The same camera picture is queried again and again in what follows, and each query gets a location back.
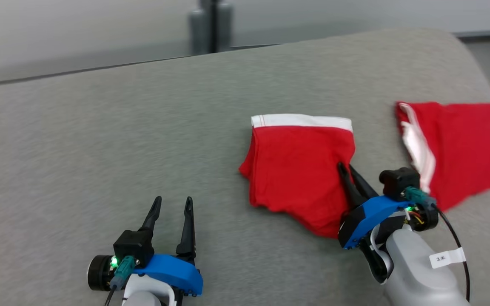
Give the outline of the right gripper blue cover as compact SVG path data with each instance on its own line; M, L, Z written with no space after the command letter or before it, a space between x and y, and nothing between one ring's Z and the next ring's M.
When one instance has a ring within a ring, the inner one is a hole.
M339 243L344 249L354 249L372 239L372 244L384 244L389 236L405 224L413 230L435 228L436 207L422 209L409 201L398 202L379 194L351 165L338 163L338 173L351 210L339 229Z

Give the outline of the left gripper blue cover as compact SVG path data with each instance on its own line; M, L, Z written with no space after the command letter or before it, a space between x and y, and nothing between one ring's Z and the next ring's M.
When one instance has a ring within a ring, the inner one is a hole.
M160 216L162 197L156 196L141 231L152 232ZM196 229L193 198L187 197L183 211L185 220L176 255L154 255L144 269L135 266L123 292L121 306L182 306L186 296L198 297L203 293L204 281L192 263L196 259ZM109 283L120 264L116 256L97 255L87 271L87 283L93 291L107 291L104 306L109 306L117 291L110 291Z

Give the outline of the red shorts white stripe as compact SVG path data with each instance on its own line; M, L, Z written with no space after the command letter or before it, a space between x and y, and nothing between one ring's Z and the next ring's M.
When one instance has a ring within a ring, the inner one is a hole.
M355 153L352 121L336 116L251 117L251 143L239 172L249 202L286 213L313 234L338 238L348 201L338 165Z

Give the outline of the red basketball jersey white sleeves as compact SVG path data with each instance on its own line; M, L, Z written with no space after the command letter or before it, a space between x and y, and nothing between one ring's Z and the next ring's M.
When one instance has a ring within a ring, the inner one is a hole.
M490 103L397 102L395 110L420 188L441 210L490 190Z

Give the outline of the grey partition base rail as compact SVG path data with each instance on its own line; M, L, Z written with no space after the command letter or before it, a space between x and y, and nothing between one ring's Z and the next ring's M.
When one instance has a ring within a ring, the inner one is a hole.
M490 41L490 30L454 32L453 35L457 37L457 39L464 41L465 43L479 43Z

